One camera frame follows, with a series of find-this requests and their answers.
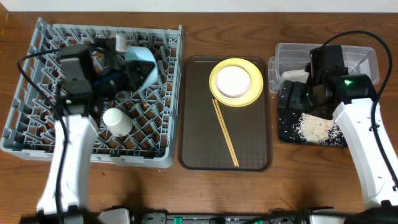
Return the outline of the light blue bowl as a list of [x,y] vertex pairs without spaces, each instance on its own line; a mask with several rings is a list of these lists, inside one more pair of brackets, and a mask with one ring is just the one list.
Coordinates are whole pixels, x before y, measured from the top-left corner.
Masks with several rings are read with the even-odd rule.
[[155,64],[154,68],[150,71],[149,76],[144,79],[143,84],[139,85],[139,90],[144,90],[156,83],[159,76],[158,66],[156,64],[154,55],[148,48],[128,46],[125,53],[125,59],[127,61],[138,60],[144,62],[153,62]]

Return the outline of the white cup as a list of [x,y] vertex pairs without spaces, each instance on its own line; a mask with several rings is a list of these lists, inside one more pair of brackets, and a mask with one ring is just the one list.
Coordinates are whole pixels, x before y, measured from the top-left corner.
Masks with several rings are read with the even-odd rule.
[[123,137],[130,133],[133,120],[117,108],[110,108],[104,112],[103,122],[113,136]]

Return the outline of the yellow plate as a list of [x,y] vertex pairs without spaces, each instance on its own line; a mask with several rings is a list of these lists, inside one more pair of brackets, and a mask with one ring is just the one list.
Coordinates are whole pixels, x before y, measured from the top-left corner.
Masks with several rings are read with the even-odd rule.
[[[251,78],[249,91],[239,98],[228,98],[223,96],[216,88],[215,80],[217,73],[225,67],[237,66],[245,69]],[[255,102],[262,93],[264,80],[260,70],[250,61],[243,58],[229,58],[218,63],[211,71],[209,87],[213,96],[221,103],[232,107],[243,107]]]

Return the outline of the white bowl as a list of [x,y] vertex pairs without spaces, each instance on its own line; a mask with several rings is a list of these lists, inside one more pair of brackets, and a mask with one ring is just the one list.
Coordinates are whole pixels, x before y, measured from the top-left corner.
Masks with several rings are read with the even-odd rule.
[[223,96],[239,98],[249,91],[251,78],[245,69],[237,66],[228,66],[217,73],[215,85]]

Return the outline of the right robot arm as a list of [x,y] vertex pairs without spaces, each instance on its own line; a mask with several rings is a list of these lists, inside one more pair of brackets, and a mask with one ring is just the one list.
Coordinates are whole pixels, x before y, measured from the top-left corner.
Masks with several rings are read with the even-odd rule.
[[397,223],[397,156],[382,122],[371,77],[349,74],[340,45],[309,51],[306,82],[286,80],[278,109],[333,120],[349,147],[365,210],[344,215],[330,208],[305,211],[307,223]]

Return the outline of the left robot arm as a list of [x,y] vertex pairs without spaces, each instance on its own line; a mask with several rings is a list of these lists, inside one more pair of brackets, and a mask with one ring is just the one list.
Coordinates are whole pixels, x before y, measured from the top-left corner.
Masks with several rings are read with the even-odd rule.
[[90,211],[88,176],[104,102],[121,91],[143,90],[156,82],[153,53],[129,46],[126,36],[97,38],[57,50],[64,75],[55,99],[44,100],[55,121],[55,149],[37,213],[21,223],[102,223]]

